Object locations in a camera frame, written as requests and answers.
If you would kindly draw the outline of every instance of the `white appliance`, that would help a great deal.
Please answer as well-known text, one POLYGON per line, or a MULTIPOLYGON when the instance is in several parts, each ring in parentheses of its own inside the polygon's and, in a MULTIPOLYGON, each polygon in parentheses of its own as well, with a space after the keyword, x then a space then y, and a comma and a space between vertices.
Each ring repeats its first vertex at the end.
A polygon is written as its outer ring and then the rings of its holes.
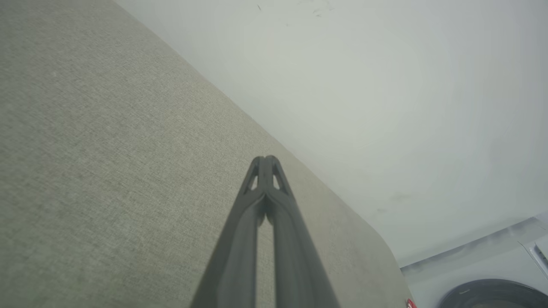
POLYGON ((402 272, 419 308, 438 308, 455 287, 502 279, 548 294, 548 225, 531 218, 426 260, 402 272))

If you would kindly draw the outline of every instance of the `gray fabric surface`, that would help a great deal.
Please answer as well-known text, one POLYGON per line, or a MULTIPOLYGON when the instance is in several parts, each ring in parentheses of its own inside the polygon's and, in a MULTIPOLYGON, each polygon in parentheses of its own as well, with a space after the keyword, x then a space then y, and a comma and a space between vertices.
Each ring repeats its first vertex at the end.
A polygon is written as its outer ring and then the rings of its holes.
MULTIPOLYGON (((404 307, 387 245, 108 0, 0 2, 0 306, 182 307, 253 157, 276 155, 343 307, 404 307)), ((272 229, 258 307, 273 307, 272 229)))

